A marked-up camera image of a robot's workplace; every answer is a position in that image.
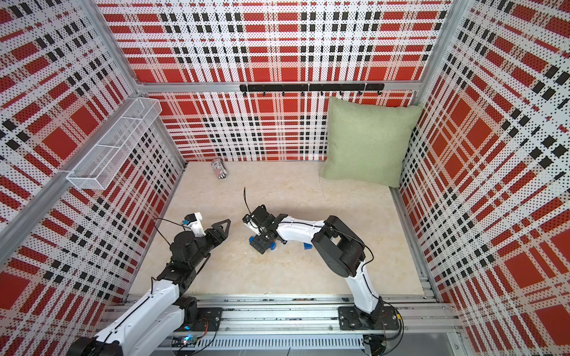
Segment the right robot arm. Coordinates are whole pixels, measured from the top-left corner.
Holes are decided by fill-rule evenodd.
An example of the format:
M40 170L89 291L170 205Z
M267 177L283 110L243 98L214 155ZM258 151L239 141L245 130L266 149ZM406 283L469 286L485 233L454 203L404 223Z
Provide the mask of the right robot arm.
M376 321L383 313L383 300L368 276L368 247L364 241L337 216L326 220L308 221L287 214L275 216L266 206L258 206L243 217L253 232L249 244L260 254L273 249L276 242L299 242L312 246L328 268L345 279L356 309L362 317Z

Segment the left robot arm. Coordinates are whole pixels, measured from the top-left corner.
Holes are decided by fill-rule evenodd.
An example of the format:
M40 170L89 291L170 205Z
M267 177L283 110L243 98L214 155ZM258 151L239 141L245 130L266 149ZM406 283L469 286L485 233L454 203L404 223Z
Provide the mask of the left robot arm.
M95 336L74 341L68 355L150 355L175 330L197 322L197 302L185 296L213 249L229 236L231 220L202 227L197 214L169 245L171 258L133 306Z

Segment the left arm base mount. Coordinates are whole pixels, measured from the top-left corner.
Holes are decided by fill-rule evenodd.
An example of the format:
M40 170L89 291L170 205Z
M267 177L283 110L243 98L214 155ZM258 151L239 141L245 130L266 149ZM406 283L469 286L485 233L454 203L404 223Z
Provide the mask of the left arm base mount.
M185 316L175 332L216 332L220 328L222 308L197 308Z

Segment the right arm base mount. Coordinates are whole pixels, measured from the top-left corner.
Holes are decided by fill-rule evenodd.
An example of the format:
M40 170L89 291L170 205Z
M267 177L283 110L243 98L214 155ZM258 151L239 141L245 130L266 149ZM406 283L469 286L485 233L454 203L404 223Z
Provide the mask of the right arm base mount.
M380 330L398 331L399 319L395 308L383 305L371 314L355 306L338 307L338 321L341 330Z

